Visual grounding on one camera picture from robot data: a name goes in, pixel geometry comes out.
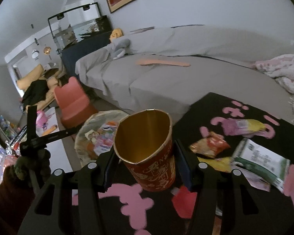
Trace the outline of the glass fish tank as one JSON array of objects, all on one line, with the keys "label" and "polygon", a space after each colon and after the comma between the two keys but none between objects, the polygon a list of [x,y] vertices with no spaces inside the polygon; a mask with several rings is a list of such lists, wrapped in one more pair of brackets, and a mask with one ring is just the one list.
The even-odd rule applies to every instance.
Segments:
[{"label": "glass fish tank", "polygon": [[97,2],[59,12],[48,18],[48,25],[59,54],[83,40],[112,31]]}]

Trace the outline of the white green snack bag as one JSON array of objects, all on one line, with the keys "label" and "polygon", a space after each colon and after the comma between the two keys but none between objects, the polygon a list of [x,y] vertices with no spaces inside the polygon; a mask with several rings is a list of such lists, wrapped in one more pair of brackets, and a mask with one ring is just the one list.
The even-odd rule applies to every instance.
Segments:
[{"label": "white green snack bag", "polygon": [[233,164],[256,174],[280,192],[284,191],[290,160],[262,147],[249,138],[241,140],[232,155]]}]

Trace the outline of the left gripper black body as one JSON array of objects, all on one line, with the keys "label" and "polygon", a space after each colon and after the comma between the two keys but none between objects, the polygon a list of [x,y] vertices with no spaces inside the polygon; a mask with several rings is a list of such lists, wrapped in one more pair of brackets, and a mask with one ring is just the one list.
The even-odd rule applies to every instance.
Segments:
[{"label": "left gripper black body", "polygon": [[43,135],[37,130],[37,106],[30,106],[27,110],[27,140],[20,144],[21,156],[32,158],[40,149],[47,149],[50,154],[50,169],[63,169],[64,172],[80,170],[81,164],[74,149],[72,136],[77,133],[77,128],[65,129],[59,121],[56,109],[50,108],[48,115],[48,128],[55,125],[56,129]]}]

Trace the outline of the yellow cushion chair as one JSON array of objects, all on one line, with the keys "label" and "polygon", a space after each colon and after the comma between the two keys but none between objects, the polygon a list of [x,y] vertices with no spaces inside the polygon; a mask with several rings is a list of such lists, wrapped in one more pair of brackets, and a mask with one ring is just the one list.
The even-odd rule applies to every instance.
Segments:
[{"label": "yellow cushion chair", "polygon": [[43,110],[55,100],[54,90],[60,86],[59,74],[60,69],[45,71],[39,64],[16,81],[17,87],[24,92],[21,100],[23,112],[27,112],[29,106],[37,106],[37,110]]}]

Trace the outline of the red gold paper cup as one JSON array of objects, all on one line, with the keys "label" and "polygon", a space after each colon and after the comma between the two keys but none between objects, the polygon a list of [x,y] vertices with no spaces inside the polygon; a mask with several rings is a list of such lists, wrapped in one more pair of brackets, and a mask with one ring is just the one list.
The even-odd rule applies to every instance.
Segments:
[{"label": "red gold paper cup", "polygon": [[170,114],[148,109],[125,117],[116,129],[113,149],[144,190],[161,192],[174,183]]}]

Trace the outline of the grey plush toy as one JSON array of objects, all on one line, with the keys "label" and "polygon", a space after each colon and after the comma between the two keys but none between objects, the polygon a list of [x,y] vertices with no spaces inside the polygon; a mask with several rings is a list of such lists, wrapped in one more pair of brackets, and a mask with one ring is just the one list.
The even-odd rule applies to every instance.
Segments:
[{"label": "grey plush toy", "polygon": [[125,56],[126,49],[128,48],[130,44],[131,44],[131,41],[129,39],[123,39],[116,45],[112,43],[110,58],[113,60],[117,60]]}]

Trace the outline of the red plastic kids chair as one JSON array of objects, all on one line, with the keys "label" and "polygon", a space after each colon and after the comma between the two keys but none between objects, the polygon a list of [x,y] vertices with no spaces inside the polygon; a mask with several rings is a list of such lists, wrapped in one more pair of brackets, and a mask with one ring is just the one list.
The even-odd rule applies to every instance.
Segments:
[{"label": "red plastic kids chair", "polygon": [[70,77],[62,87],[57,86],[54,97],[61,110],[61,123],[67,129],[85,123],[98,113],[76,77]]}]

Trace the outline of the yellow plush toy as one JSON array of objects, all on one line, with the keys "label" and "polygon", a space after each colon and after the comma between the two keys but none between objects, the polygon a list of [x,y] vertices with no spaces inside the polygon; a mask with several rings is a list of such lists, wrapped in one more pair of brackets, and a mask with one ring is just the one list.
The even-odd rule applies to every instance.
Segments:
[{"label": "yellow plush toy", "polygon": [[123,35],[124,34],[123,34],[123,31],[121,30],[121,28],[113,29],[113,31],[111,32],[111,35],[109,37],[109,40],[112,42],[114,39],[120,38]]}]

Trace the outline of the red paper piece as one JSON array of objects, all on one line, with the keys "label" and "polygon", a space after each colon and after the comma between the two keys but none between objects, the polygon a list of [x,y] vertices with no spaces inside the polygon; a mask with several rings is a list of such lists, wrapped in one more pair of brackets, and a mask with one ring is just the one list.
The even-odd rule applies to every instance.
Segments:
[{"label": "red paper piece", "polygon": [[185,186],[174,188],[171,193],[174,195],[171,199],[175,211],[182,219],[191,219],[197,198],[196,192],[190,192]]}]

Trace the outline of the black pink patterned tablecloth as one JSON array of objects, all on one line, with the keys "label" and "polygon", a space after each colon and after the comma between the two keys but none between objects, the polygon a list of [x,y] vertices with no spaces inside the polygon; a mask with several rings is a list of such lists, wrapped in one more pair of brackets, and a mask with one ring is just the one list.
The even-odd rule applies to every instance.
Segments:
[{"label": "black pink patterned tablecloth", "polygon": [[294,234],[294,125],[209,93],[127,116],[78,175],[73,234]]}]

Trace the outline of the orange flat strip on sofa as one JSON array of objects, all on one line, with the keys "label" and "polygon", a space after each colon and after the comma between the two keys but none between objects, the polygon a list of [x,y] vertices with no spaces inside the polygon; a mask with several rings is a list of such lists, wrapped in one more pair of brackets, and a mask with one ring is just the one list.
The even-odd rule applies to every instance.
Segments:
[{"label": "orange flat strip on sofa", "polygon": [[148,65],[170,65],[170,66],[180,66],[180,67],[189,67],[189,63],[181,62],[181,61],[167,61],[167,60],[153,60],[153,59],[142,59],[136,61],[137,65],[148,66]]}]

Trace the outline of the purple yellow snack wrapper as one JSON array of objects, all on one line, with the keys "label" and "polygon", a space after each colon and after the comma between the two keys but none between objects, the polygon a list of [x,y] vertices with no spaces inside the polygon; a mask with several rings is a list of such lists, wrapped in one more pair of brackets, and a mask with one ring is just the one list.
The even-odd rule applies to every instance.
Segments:
[{"label": "purple yellow snack wrapper", "polygon": [[262,132],[266,126],[255,119],[232,119],[228,118],[221,122],[224,134],[226,136],[248,135]]}]

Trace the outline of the red orange chip bag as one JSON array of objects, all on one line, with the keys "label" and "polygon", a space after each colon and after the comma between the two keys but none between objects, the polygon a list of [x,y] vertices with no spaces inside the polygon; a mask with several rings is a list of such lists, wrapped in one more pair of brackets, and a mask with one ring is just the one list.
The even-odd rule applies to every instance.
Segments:
[{"label": "red orange chip bag", "polygon": [[224,136],[210,132],[207,137],[192,143],[189,148],[195,154],[214,159],[223,150],[229,149],[230,145],[224,140]]}]

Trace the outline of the yellow snack bag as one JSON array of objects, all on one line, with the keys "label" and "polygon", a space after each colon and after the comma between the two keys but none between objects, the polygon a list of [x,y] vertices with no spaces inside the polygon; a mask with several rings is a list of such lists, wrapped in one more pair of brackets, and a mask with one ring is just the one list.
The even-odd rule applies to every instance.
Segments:
[{"label": "yellow snack bag", "polygon": [[231,157],[217,158],[217,159],[206,159],[198,156],[199,162],[205,162],[216,171],[230,173],[232,170],[231,167]]}]

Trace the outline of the pink floral blanket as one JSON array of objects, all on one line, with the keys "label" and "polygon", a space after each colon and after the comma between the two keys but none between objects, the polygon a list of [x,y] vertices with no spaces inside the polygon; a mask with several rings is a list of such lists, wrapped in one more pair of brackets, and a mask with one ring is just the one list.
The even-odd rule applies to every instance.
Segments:
[{"label": "pink floral blanket", "polygon": [[294,54],[284,54],[270,60],[256,61],[253,67],[274,79],[288,93],[294,95]]}]

